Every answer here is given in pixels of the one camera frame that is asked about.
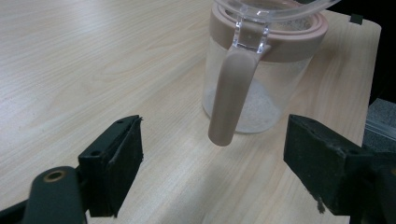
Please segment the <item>metal floor rail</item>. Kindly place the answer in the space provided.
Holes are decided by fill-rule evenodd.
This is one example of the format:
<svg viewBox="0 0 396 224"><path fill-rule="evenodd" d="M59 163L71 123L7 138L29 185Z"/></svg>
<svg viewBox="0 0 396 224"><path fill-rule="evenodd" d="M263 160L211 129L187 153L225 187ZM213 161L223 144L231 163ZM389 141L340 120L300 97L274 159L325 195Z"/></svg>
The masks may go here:
<svg viewBox="0 0 396 224"><path fill-rule="evenodd" d="M367 131L379 134L383 137L388 138L391 141L396 142L396 128L393 128L381 122L377 122L375 120L368 119L365 123L365 129Z"/></svg>

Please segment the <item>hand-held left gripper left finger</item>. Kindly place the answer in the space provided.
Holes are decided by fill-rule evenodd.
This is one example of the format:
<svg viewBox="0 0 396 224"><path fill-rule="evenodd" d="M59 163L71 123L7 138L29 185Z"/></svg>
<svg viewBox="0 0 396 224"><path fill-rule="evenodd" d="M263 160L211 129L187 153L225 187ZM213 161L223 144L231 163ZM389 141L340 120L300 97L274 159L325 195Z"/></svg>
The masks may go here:
<svg viewBox="0 0 396 224"><path fill-rule="evenodd" d="M92 217L117 217L143 161L142 118L119 119L79 156L84 208Z"/></svg>

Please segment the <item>clear jar with pink handle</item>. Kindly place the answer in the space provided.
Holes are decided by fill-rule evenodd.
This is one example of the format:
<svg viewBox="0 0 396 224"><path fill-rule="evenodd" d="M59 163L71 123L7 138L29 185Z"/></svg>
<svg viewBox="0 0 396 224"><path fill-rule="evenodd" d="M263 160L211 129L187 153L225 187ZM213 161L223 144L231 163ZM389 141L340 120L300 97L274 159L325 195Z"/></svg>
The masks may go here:
<svg viewBox="0 0 396 224"><path fill-rule="evenodd" d="M261 133L282 117L341 0L214 0L202 104L209 139Z"/></svg>

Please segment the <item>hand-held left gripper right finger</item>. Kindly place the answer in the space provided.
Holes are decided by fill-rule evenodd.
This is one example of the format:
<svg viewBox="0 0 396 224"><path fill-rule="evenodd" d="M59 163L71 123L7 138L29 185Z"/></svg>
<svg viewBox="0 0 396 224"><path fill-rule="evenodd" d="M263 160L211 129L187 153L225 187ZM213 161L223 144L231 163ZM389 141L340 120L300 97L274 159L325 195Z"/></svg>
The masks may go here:
<svg viewBox="0 0 396 224"><path fill-rule="evenodd" d="M314 199L335 215L361 210L361 180L373 156L314 119L289 116L284 162Z"/></svg>

